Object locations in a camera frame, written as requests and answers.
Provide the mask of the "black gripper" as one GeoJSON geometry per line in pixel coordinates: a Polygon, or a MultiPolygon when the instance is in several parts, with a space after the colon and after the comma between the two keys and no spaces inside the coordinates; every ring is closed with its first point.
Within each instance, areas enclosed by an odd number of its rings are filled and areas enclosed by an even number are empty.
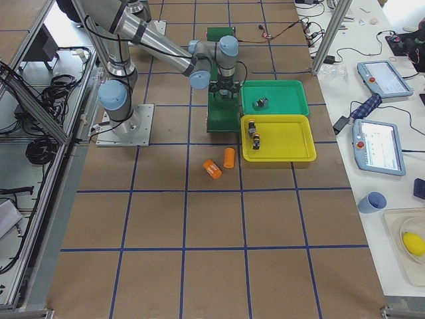
{"type": "Polygon", "coordinates": [[[218,74],[216,80],[209,83],[209,99],[215,99],[219,90],[231,91],[231,98],[238,98],[240,94],[240,82],[234,81],[233,76],[223,76],[218,74]]]}

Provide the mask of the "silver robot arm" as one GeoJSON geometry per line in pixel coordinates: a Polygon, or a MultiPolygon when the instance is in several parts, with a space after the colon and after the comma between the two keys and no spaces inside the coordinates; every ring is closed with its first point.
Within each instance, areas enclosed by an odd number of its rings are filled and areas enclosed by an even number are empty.
{"type": "Polygon", "coordinates": [[[189,79],[195,90],[208,90],[207,131],[240,129],[235,80],[239,42],[232,28],[209,28],[207,39],[192,40],[187,49],[160,33],[148,1],[81,1],[84,18],[100,28],[96,34],[110,44],[131,43],[169,64],[189,79]]]}

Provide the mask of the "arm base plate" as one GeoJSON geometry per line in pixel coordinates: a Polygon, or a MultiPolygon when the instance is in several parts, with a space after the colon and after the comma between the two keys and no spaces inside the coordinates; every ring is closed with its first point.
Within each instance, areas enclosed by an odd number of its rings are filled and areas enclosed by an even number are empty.
{"type": "Polygon", "coordinates": [[[151,27],[155,27],[158,33],[160,33],[162,36],[165,36],[167,21],[151,20],[150,22],[148,22],[148,25],[151,27]]]}
{"type": "Polygon", "coordinates": [[[98,147],[147,147],[150,142],[151,127],[155,106],[153,104],[137,104],[133,106],[133,114],[129,120],[118,125],[111,122],[106,111],[102,120],[107,124],[96,129],[98,147]]]}

